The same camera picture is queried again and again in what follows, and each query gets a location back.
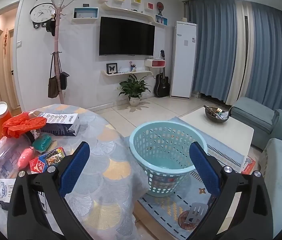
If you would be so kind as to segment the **clear plastic bottle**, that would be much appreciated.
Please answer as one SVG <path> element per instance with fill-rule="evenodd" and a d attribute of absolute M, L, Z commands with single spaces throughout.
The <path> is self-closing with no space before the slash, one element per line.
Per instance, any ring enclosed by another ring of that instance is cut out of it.
<path fill-rule="evenodd" d="M 0 140 L 0 179 L 16 178 L 18 160 L 22 152 L 32 146 L 33 139 L 23 134 L 19 138 L 2 137 Z"/>

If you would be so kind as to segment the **red white paper cup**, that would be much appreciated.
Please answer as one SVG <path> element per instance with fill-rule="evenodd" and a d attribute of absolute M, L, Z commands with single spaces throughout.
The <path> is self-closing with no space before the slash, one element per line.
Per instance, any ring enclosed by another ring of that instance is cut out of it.
<path fill-rule="evenodd" d="M 0 101 L 0 140 L 3 137 L 3 132 L 2 132 L 2 125 L 4 122 L 9 120 L 11 118 L 11 113 L 9 111 L 9 107 L 6 102 Z"/>

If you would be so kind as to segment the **white lower wall shelf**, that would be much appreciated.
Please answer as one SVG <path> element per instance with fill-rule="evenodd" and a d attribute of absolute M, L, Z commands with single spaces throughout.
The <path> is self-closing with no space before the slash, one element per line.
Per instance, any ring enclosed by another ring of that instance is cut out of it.
<path fill-rule="evenodd" d="M 141 71 L 136 71 L 136 72 L 119 72 L 119 73 L 114 73 L 114 74 L 108 74 L 105 70 L 101 71 L 102 75 L 104 76 L 120 76 L 120 75 L 137 75 L 137 74 L 143 74 L 143 75 L 151 75 L 152 77 L 154 77 L 153 72 L 149 71 L 149 70 L 141 70 Z"/>

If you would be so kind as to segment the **black hanging bag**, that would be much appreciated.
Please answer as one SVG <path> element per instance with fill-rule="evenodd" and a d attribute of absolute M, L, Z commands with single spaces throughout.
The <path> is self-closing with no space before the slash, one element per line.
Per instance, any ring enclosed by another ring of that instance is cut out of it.
<path fill-rule="evenodd" d="M 67 85 L 68 85 L 68 77 L 69 77 L 69 74 L 64 72 L 62 70 L 62 66 L 61 66 L 61 61 L 60 61 L 60 53 L 57 53 L 57 60 L 58 60 L 58 63 L 59 63 L 59 68 L 60 68 L 60 87 L 61 87 L 61 90 L 66 90 L 67 88 Z"/>

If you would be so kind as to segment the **teal sofa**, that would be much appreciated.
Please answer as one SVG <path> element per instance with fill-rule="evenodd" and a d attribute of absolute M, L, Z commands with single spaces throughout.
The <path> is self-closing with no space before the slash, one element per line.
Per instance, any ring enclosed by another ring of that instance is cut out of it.
<path fill-rule="evenodd" d="M 282 239 L 282 109 L 241 97 L 229 114 L 254 129 L 252 145 L 262 150 L 259 164 L 272 207 L 273 237 Z"/>

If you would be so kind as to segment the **potted green plant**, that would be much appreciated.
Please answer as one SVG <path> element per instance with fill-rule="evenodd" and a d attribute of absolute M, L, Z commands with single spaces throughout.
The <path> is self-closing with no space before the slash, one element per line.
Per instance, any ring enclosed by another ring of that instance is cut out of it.
<path fill-rule="evenodd" d="M 129 104 L 132 107 L 137 107 L 140 99 L 145 92 L 150 92 L 149 85 L 145 81 L 146 76 L 138 79 L 134 74 L 129 75 L 128 79 L 119 83 L 119 96 L 127 96 Z"/>

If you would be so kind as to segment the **panda wall clock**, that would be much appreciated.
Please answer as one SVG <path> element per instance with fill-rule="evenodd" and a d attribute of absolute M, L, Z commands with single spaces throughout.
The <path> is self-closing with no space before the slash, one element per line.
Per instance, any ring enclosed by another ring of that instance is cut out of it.
<path fill-rule="evenodd" d="M 55 16 L 53 0 L 36 0 L 29 14 L 34 29 L 45 27 L 46 23 Z"/>

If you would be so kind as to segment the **pink soft packet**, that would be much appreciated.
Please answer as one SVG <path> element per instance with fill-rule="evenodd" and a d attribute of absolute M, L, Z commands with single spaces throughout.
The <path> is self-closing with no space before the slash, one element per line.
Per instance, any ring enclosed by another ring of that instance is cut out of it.
<path fill-rule="evenodd" d="M 34 158 L 34 155 L 35 149 L 33 146 L 24 149 L 17 162 L 18 169 L 22 170 L 26 168 L 29 165 L 29 162 Z"/>

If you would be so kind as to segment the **white standing air conditioner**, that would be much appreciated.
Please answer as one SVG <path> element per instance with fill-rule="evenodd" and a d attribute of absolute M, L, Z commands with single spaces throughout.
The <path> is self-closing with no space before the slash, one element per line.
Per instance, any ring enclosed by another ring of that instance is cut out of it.
<path fill-rule="evenodd" d="M 196 62 L 197 25 L 177 21 L 172 57 L 170 96 L 190 99 Z"/>

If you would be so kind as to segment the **teal sponge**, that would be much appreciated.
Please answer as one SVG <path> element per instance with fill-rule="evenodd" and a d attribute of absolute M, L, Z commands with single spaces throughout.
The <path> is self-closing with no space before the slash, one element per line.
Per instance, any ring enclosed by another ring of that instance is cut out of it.
<path fill-rule="evenodd" d="M 46 152 L 52 144 L 52 137 L 47 133 L 40 134 L 32 143 L 33 148 L 40 154 Z"/>

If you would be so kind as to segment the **blue and beige curtains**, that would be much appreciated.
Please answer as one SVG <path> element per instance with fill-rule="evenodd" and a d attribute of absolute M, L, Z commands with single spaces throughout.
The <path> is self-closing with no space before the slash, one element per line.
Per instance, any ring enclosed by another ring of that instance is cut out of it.
<path fill-rule="evenodd" d="M 282 11 L 242 0 L 189 0 L 197 25 L 193 92 L 227 105 L 247 97 L 282 109 Z"/>

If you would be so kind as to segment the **pink coat rack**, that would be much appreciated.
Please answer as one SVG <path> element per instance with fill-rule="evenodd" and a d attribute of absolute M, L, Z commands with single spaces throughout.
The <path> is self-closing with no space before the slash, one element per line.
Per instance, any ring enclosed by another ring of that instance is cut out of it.
<path fill-rule="evenodd" d="M 60 103 L 64 104 L 64 96 L 63 92 L 61 90 L 61 80 L 60 80 L 60 64 L 59 64 L 59 25 L 61 16 L 65 16 L 65 14 L 62 13 L 62 10 L 68 7 L 71 3 L 73 3 L 76 0 L 71 0 L 69 3 L 65 4 L 65 0 L 59 0 L 58 5 L 54 3 L 54 0 L 52 0 L 54 9 L 55 9 L 55 36 L 54 36 L 54 55 L 55 55 L 55 75 L 57 79 L 57 87 L 58 87 L 58 93 L 59 93 L 59 99 Z"/>

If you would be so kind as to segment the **brown hanging tote bag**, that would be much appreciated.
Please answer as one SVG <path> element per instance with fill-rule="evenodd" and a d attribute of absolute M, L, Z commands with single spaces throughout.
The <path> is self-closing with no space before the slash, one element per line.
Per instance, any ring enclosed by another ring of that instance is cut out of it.
<path fill-rule="evenodd" d="M 52 60 L 50 64 L 50 73 L 48 80 L 48 98 L 56 98 L 59 94 L 57 77 L 55 71 L 55 52 L 52 53 Z"/>

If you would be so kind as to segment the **small blue white box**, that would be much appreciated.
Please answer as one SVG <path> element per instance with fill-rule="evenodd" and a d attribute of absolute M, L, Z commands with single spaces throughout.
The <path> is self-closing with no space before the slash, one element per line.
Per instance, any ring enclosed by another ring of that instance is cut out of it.
<path fill-rule="evenodd" d="M 0 202 L 10 203 L 16 179 L 0 179 Z"/>

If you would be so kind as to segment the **long blue white carton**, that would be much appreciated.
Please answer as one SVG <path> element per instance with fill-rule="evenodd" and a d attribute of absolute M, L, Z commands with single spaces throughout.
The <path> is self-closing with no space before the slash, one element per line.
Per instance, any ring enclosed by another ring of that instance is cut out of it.
<path fill-rule="evenodd" d="M 78 113 L 54 114 L 40 113 L 39 117 L 46 118 L 47 122 L 40 130 L 55 136 L 77 136 L 80 128 Z"/>

